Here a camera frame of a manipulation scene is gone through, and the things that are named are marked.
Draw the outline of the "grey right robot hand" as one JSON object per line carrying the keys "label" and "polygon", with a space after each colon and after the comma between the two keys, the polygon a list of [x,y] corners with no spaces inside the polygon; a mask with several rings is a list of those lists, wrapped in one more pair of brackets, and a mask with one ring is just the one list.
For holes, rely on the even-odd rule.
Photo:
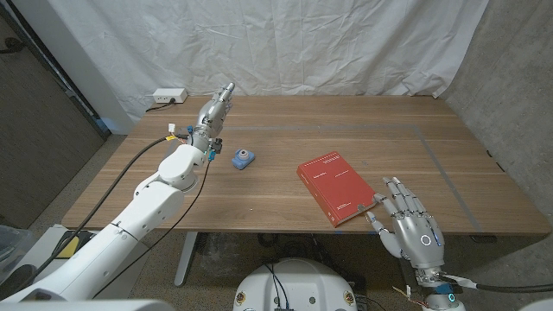
{"label": "grey right robot hand", "polygon": [[393,230],[386,229],[370,211],[365,213],[367,221],[392,256],[410,262],[420,286],[430,288],[444,284],[440,273],[444,265],[445,240],[435,218],[398,178],[385,177],[383,182],[391,197],[374,194],[373,199],[384,205]]}

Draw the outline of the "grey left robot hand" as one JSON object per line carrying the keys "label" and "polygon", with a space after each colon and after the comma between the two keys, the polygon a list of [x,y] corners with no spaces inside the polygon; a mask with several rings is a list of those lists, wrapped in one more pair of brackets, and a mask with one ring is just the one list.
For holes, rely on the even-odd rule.
{"label": "grey left robot hand", "polygon": [[201,151],[207,151],[209,140],[217,138],[223,129],[226,115],[232,108],[232,91],[235,84],[230,82],[217,91],[200,109],[197,124],[193,127],[191,144]]}

